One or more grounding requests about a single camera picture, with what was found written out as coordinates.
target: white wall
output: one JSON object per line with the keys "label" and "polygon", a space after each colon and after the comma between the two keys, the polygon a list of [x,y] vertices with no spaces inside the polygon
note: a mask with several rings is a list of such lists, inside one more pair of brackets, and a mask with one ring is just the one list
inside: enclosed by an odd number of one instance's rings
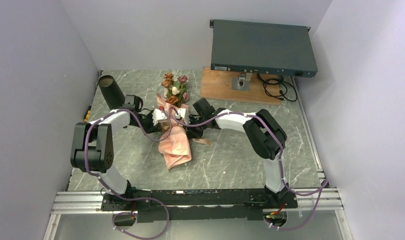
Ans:
{"label": "white wall", "polygon": [[97,69],[58,0],[0,1],[0,240],[40,240]]}
{"label": "white wall", "polygon": [[210,19],[316,30],[332,0],[61,0],[98,69],[210,65]]}
{"label": "white wall", "polygon": [[334,0],[298,87],[355,239],[405,240],[405,0]]}

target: metal stand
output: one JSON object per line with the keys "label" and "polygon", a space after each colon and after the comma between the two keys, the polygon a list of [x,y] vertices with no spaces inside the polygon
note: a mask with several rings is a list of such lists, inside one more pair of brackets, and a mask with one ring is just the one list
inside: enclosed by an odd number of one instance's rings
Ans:
{"label": "metal stand", "polygon": [[249,91],[250,81],[253,77],[252,73],[240,73],[238,77],[232,77],[232,90],[236,91]]}
{"label": "metal stand", "polygon": [[[316,190],[316,188],[300,188],[296,189],[297,192],[306,194]],[[310,196],[296,196],[298,203],[297,208],[286,208],[287,211],[311,211],[316,201],[318,194],[315,193]],[[102,211],[101,206],[103,202],[103,196],[100,191],[60,191],[55,196],[54,205],[52,206],[51,215],[61,214],[116,214],[124,212],[124,210],[117,211]],[[190,208],[194,206],[188,205],[169,205],[169,207],[178,208]],[[207,208],[213,206],[220,207],[232,207],[231,205],[206,205]],[[263,212],[274,212],[277,208],[264,208]],[[341,202],[340,195],[336,188],[325,188],[320,196],[319,204],[317,205],[317,211],[331,211],[331,210],[344,210]]]}

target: green leaf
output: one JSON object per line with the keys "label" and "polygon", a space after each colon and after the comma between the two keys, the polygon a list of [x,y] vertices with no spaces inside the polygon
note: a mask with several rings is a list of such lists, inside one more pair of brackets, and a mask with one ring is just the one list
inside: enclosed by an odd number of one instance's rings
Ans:
{"label": "green leaf", "polygon": [[178,99],[179,99],[179,102],[177,102],[177,106],[180,108],[184,99],[182,98],[182,95],[180,95]]}
{"label": "green leaf", "polygon": [[169,99],[172,96],[172,89],[167,88],[167,98]]}
{"label": "green leaf", "polygon": [[187,90],[186,87],[181,87],[181,88],[179,89],[179,96],[182,97],[182,94],[184,94],[184,92],[185,92],[186,90]]}
{"label": "green leaf", "polygon": [[179,87],[180,87],[180,82],[179,82],[179,81],[175,81],[175,82],[173,82],[172,87],[176,87],[176,88],[178,88],[178,89],[179,89]]}

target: marble table surface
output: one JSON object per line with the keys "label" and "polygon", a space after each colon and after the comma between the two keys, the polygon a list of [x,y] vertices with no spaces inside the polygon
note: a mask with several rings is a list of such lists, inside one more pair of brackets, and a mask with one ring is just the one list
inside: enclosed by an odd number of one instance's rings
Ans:
{"label": "marble table surface", "polygon": [[[123,93],[137,95],[144,108],[157,107],[156,93],[163,94],[163,75],[172,72],[176,77],[187,75],[189,105],[200,99],[203,70],[115,70],[104,71],[112,75]],[[283,101],[281,105],[268,105],[237,101],[208,99],[215,109],[223,107],[244,113],[267,109],[286,132],[284,167],[286,178],[293,188],[319,187],[317,164],[304,125],[298,102]],[[98,88],[90,111],[90,121],[103,117],[109,108]],[[196,114],[193,107],[190,113]],[[159,138],[161,133],[152,133]],[[190,142],[192,160],[167,170],[158,143],[143,135],[141,129],[131,127],[113,136],[114,165],[120,174],[139,189],[242,189],[262,188],[265,185],[263,159],[251,147],[243,132],[229,129],[206,129],[204,137],[211,145]],[[69,191],[95,191],[101,189],[96,178],[75,168],[70,178]]]}

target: red wire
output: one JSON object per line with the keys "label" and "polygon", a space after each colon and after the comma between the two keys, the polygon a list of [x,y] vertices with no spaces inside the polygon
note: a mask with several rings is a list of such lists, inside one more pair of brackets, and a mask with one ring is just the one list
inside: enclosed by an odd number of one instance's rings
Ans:
{"label": "red wire", "polygon": [[278,214],[282,211],[282,209],[284,209],[284,207],[285,207],[285,203],[282,203],[282,206],[280,206],[279,210],[274,211],[274,212],[271,213],[271,214],[272,214],[272,215],[278,215]]}
{"label": "red wire", "polygon": [[135,208],[136,208],[136,201],[133,202],[132,211],[130,211],[130,212],[133,213],[133,212],[135,211]]}

